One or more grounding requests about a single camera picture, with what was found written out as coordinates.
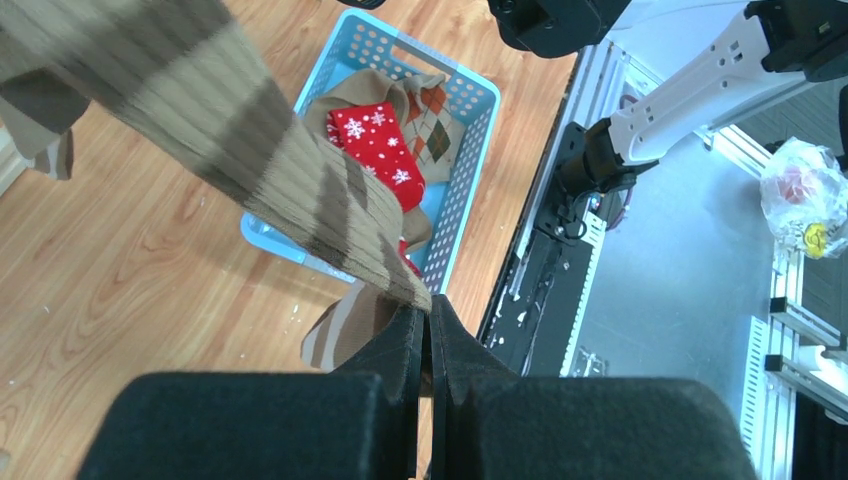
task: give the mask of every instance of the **white snowflake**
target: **white snowflake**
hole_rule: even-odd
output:
[[[362,134],[365,133],[365,129],[362,128],[362,122],[357,122],[352,118],[345,124],[345,130],[347,130],[348,136],[354,137],[357,140],[362,138]]]
[[[386,121],[386,115],[380,112],[374,112],[374,115],[371,116],[371,123],[381,127],[383,122]]]
[[[407,180],[412,180],[412,177],[409,176],[409,172],[406,170],[401,170],[398,168],[397,172],[392,176],[392,180],[395,181],[395,185],[400,185]]]

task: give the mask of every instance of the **wooden floor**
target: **wooden floor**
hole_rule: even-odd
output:
[[[229,4],[295,99],[343,8]],[[503,95],[448,290],[476,332],[573,58],[508,49],[483,0],[390,0],[376,15]],[[73,181],[27,172],[0,198],[0,478],[73,477],[115,395],[145,372],[307,370],[300,341],[346,290],[249,246],[234,204],[99,108],[75,133]]]

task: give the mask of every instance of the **clear plastic piece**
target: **clear plastic piece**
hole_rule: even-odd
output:
[[[763,171],[760,192],[779,247],[811,258],[848,248],[848,179],[830,149],[788,140]]]

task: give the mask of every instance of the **laundry basket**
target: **laundry basket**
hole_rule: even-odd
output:
[[[422,210],[433,224],[433,236],[427,245],[410,255],[430,291],[443,293],[471,212],[471,201],[480,181],[500,106],[497,87],[396,28],[352,9],[339,18],[294,110],[298,115],[305,114],[315,98],[364,68],[379,70],[393,79],[421,73],[395,58],[393,49],[407,52],[448,76],[444,87],[451,113],[466,125],[450,182],[428,185],[421,202]],[[312,257],[292,240],[249,213],[242,218],[241,231],[248,242],[263,250],[348,282],[353,281],[350,275]]]

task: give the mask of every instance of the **ribbed fabric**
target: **ribbed fabric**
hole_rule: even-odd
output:
[[[424,310],[392,192],[294,115],[218,0],[0,0],[48,68],[310,253]]]

